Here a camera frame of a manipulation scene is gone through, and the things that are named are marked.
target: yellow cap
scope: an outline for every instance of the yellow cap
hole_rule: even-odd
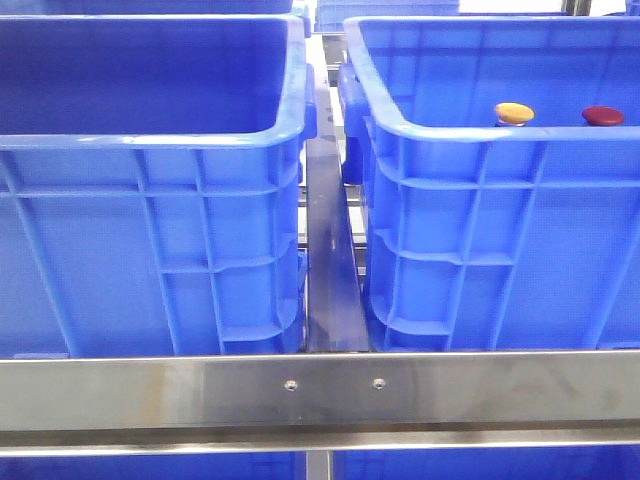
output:
[[[522,125],[536,116],[536,112],[533,109],[521,103],[499,103],[496,105],[495,110],[500,121],[511,125]]]

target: blue plastic crate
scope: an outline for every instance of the blue plastic crate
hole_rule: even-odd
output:
[[[336,480],[636,480],[635,446],[353,451],[334,454]]]
[[[345,22],[381,350],[640,346],[640,23]],[[531,105],[524,128],[494,106]],[[612,105],[626,125],[585,127]]]
[[[304,0],[0,0],[0,15],[284,14],[305,22]]]
[[[640,15],[640,0],[627,0],[627,15]]]
[[[304,480],[304,454],[2,458],[11,480]]]
[[[316,32],[341,32],[350,17],[457,15],[460,0],[318,0]]]
[[[0,356],[296,351],[302,22],[5,17],[0,39]]]

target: shelving unit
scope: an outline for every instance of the shelving unit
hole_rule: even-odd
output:
[[[324,51],[339,40],[308,40],[305,353],[0,361],[0,456],[306,450],[320,480],[334,450],[640,444],[640,351],[368,351]]]

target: red cap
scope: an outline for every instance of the red cap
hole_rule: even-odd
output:
[[[602,105],[585,108],[582,116],[593,127],[613,127],[624,122],[624,115],[620,110]]]

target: bottle cap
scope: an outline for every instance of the bottle cap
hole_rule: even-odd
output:
[[[582,111],[584,119],[594,127],[614,127],[624,122],[624,115],[620,110],[603,105],[594,105]]]
[[[514,126],[523,125],[536,116],[532,108],[515,102],[499,103],[495,111],[502,123]]]

